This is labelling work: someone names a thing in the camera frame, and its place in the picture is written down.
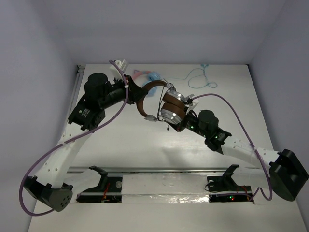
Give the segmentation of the brown silver headphones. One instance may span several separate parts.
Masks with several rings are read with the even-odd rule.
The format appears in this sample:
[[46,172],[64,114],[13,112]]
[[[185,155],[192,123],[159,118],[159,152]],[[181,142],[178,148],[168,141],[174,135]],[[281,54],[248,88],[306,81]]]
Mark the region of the brown silver headphones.
[[164,104],[162,107],[159,106],[159,114],[154,116],[145,112],[143,108],[143,101],[145,97],[136,103],[138,112],[148,121],[156,122],[163,120],[174,125],[180,123],[186,116],[185,97],[181,93],[177,92],[176,88],[171,83],[161,80],[152,81],[142,88],[149,91],[157,86],[167,88],[167,92],[161,99]]

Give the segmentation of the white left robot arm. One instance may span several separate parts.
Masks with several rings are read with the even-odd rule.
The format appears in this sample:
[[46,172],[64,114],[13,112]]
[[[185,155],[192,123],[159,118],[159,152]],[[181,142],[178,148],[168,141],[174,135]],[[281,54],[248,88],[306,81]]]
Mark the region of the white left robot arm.
[[23,190],[33,198],[60,212],[70,202],[78,199],[86,190],[107,190],[108,173],[91,166],[81,174],[65,178],[76,155],[97,130],[111,123],[126,104],[135,104],[148,93],[136,85],[132,77],[121,74],[110,83],[103,73],[91,74],[85,85],[84,95],[68,118],[68,133],[63,134],[58,145],[43,155],[43,166],[34,176],[25,174],[19,189],[19,201],[23,209]]

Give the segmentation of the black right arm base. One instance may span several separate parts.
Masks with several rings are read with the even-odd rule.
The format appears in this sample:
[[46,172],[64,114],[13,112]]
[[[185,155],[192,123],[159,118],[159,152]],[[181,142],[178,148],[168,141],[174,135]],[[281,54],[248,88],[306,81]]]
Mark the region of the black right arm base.
[[208,176],[204,190],[210,194],[211,203],[252,202],[250,186],[240,186],[232,179],[239,165],[233,164],[220,176]]

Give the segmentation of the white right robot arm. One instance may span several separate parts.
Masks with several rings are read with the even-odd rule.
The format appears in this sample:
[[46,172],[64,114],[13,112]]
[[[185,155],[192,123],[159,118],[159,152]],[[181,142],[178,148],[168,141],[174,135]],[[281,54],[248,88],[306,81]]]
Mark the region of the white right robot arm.
[[219,120],[210,110],[198,115],[189,113],[182,122],[174,125],[177,132],[188,129],[202,136],[205,145],[214,152],[242,160],[253,168],[230,165],[221,176],[207,178],[205,188],[211,193],[237,191],[249,185],[268,188],[287,201],[294,201],[309,175],[296,154],[288,149],[282,152],[255,148],[218,126]]

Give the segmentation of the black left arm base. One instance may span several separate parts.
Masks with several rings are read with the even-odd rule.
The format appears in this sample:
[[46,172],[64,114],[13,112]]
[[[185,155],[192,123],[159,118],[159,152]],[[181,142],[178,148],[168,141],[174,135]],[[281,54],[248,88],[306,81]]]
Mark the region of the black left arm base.
[[121,203],[122,182],[121,176],[108,176],[108,172],[97,166],[89,167],[100,175],[98,183],[87,188],[77,196],[78,203]]

